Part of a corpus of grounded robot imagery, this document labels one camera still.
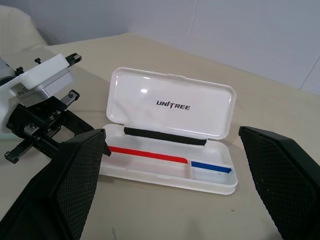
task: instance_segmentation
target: white robot part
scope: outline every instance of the white robot part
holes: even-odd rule
[[[69,66],[60,53],[0,85],[0,132],[11,132],[6,124],[17,104],[29,107],[40,103],[73,82]],[[12,76],[9,67],[2,66],[0,74],[0,79],[5,75]]]

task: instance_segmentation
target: unitree logo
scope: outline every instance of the unitree logo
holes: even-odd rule
[[[184,109],[184,110],[190,110],[191,106],[183,105],[183,104],[177,104],[170,101],[157,101],[157,105],[169,107],[171,109]]]

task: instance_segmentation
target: white wall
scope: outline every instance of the white wall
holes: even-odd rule
[[[135,32],[320,94],[319,0],[0,0],[54,44]]]

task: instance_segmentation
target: blue strip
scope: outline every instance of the blue strip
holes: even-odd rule
[[[231,168],[229,167],[210,165],[207,163],[197,162],[197,161],[191,161],[191,166],[195,168],[208,169],[208,170],[218,171],[218,172],[227,173],[227,174],[231,172]]]

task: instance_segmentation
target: textured black pad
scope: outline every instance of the textured black pad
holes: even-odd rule
[[[106,134],[97,129],[61,144],[0,222],[1,240],[79,240],[95,195]]]
[[[175,142],[180,144],[191,144],[191,145],[200,145],[200,146],[204,146],[207,142],[206,139],[197,139],[197,138],[192,138],[187,136],[178,136],[178,135],[163,133],[159,131],[150,131],[150,130],[143,130],[143,129],[137,129],[137,128],[130,128],[130,127],[124,128],[124,134],[144,137],[149,139],[165,140],[165,141],[170,141],[170,142]]]
[[[320,167],[292,139],[241,127],[255,188],[284,240],[320,239]]]

